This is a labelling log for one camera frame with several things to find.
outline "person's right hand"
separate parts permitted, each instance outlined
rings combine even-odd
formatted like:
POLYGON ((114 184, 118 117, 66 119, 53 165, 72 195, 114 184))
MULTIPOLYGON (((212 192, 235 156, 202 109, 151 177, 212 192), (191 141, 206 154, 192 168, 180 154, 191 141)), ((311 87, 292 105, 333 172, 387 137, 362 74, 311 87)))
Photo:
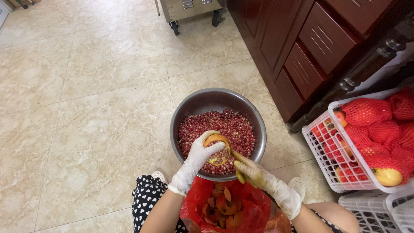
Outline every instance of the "person's right hand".
POLYGON ((239 153, 232 154, 238 160, 234 161, 236 170, 244 174, 247 182, 268 192, 276 200, 280 209, 286 214, 289 220, 294 219, 299 214, 302 200, 295 190, 254 161, 249 160, 239 153))

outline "white glove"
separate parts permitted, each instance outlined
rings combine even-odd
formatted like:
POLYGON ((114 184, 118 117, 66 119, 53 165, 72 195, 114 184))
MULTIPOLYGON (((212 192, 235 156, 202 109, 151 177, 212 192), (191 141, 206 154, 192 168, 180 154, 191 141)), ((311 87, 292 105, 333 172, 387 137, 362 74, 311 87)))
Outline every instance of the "white glove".
POLYGON ((212 146, 204 147, 203 145, 206 139, 213 134, 220 134, 220 132, 209 130, 194 140, 187 159, 168 185, 169 190, 185 197, 187 196, 187 192, 190 190, 191 183, 195 175, 197 175, 198 170, 203 167, 212 154, 221 151, 226 145, 224 142, 219 142, 212 146))
POLYGON ((299 214, 302 200, 295 190, 254 161, 238 153, 234 153, 233 155, 238 160, 234 161, 236 170, 239 170, 245 175, 247 182, 268 192, 276 200, 276 203, 289 220, 294 219, 299 214))

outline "black pants with white hearts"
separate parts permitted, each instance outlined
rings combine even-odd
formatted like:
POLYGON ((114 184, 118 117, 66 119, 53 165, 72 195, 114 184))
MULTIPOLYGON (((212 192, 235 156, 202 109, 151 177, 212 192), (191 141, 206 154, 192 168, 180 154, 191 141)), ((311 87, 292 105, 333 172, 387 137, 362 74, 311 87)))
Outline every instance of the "black pants with white hearts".
MULTIPOLYGON (((134 202, 132 204, 132 217, 134 219, 134 233, 138 233, 149 212, 167 190, 167 184, 161 182, 159 178, 151 175, 142 175, 137 178, 137 187, 132 191, 134 202)), ((188 233, 181 218, 178 218, 175 233, 188 233)))

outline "metal cart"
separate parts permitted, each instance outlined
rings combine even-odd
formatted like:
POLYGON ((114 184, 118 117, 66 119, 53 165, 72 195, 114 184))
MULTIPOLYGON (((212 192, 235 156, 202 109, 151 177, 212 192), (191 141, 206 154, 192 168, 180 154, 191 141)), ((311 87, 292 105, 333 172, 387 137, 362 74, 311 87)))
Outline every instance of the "metal cart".
MULTIPOLYGON (((178 36, 178 20, 213 11, 212 24, 217 27, 224 18, 221 17, 223 9, 217 0, 160 0, 165 20, 170 24, 174 34, 178 36)), ((155 0, 159 13, 158 1, 155 0)))

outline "white shoe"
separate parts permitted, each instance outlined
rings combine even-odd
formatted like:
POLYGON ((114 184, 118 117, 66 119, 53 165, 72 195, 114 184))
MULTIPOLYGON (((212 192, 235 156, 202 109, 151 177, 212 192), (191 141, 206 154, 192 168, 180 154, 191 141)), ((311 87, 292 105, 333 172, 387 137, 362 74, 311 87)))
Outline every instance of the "white shoe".
POLYGON ((161 182, 168 184, 168 180, 167 180, 167 178, 165 178, 165 175, 164 175, 164 174, 162 174, 162 172, 160 172, 160 171, 155 171, 155 172, 153 172, 151 176, 152 176, 154 179, 155 179, 155 178, 159 178, 159 179, 161 180, 161 182))
POLYGON ((303 201, 306 193, 305 181, 300 177, 293 177, 287 185, 295 190, 299 196, 301 196, 301 200, 303 201))

